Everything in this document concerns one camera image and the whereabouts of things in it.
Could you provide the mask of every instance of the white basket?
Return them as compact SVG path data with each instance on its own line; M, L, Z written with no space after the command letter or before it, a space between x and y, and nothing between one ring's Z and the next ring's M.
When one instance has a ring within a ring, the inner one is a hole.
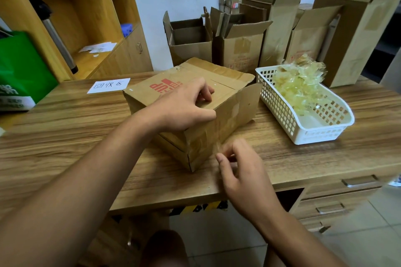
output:
M298 116L284 97L274 88L272 77L279 65L260 67L257 81L263 82L260 98L273 113L294 144L325 142L336 139L346 127L351 126L354 114L347 103L320 84L327 102L304 116Z

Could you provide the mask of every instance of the hazard tape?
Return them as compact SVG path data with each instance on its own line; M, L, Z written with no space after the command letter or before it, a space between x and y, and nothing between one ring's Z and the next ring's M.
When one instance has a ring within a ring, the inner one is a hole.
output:
M213 209L227 210L228 203L226 200L220 200L218 202L213 202L213 203L209 203L209 204L178 207L178 208L174 208L171 210L170 216L172 217L174 215L180 215L180 214L185 214L185 213L189 213L189 212L201 212L201 211L207 211L207 210L213 210Z

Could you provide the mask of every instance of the person's right hand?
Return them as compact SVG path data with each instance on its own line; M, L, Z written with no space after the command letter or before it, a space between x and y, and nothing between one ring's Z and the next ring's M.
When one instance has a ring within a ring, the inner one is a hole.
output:
M238 175L234 176L228 158L235 157ZM245 139L236 139L216 154L224 189L235 209L255 226L280 218L285 213L270 182L260 156Z

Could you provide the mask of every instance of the basket rim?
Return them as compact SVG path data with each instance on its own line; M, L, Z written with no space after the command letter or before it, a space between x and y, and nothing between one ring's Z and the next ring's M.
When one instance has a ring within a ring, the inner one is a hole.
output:
M348 105L341 97L339 97L339 96L338 96L337 94L335 94L332 90L330 90L328 87L326 87L326 86L324 86L323 84L319 83L319 85L320 85L321 87L323 87L324 89L330 91L335 97L337 97L338 99L341 100L341 102L344 103L344 105L346 106L346 108L347 108L347 110L348 110L348 112L349 112L349 115L351 116L351 121L350 121L349 123L340 123L340 124L338 124L338 125L336 124L336 125L327 126L327 127L304 128L304 126L299 122L297 113L296 113L296 112L294 111L294 109L290 106L290 104L287 102L287 100L283 97L283 95L281 95L281 94L277 91L277 89L272 85L272 83L269 82L269 81L261 74L261 72L260 72L260 71L269 71L269 70L271 71L271 70L276 70L277 67L280 67L280 66L281 66L281 65L272 65L272 66L270 66L270 67L258 67L258 68L255 69L255 71L258 73L258 75L259 75L260 77L263 78L263 80L264 80L265 82L268 83L269 86L272 87L273 91L274 91L275 93L277 93L278 96L284 101L284 103L287 105L287 107L290 109L290 111L291 111L292 114L294 115L295 121L297 122L299 128L301 128L301 129L304 130L304 131L309 132L309 131L316 131L316 130L321 130L321 129L326 129L326 128L332 128L332 127L346 128L346 127L349 127L349 126L351 126L351 125L353 125L353 124L355 123L354 113L352 112L352 110L351 110L351 108L349 107L349 105Z

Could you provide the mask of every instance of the person's left hand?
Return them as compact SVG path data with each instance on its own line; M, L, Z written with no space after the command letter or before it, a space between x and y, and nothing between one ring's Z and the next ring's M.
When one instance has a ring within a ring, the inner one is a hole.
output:
M199 77L163 94L146 109L158 116L161 132L183 131L216 118L216 111L195 106L197 100L211 101L212 93L214 89L207 85L203 77Z

